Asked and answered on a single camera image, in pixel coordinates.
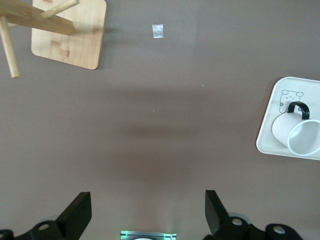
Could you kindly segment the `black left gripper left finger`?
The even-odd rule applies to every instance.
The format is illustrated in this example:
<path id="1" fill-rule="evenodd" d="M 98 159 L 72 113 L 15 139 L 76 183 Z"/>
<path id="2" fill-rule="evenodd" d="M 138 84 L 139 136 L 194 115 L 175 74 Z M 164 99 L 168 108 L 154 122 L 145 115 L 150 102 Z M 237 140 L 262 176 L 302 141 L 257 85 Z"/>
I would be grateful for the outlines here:
<path id="1" fill-rule="evenodd" d="M 32 240 L 78 240 L 91 218 L 91 193 L 81 192 L 56 220 L 34 226 L 30 237 Z"/>

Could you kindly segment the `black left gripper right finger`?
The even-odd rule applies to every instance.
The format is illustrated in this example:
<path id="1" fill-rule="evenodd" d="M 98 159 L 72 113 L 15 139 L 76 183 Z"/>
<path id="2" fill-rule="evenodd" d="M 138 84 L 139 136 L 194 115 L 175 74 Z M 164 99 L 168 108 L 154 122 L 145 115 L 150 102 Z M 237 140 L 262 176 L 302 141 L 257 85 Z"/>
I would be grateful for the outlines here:
<path id="1" fill-rule="evenodd" d="M 252 230 L 247 218 L 228 212 L 215 190 L 205 191 L 205 219 L 210 234 L 206 240 L 250 240 Z"/>

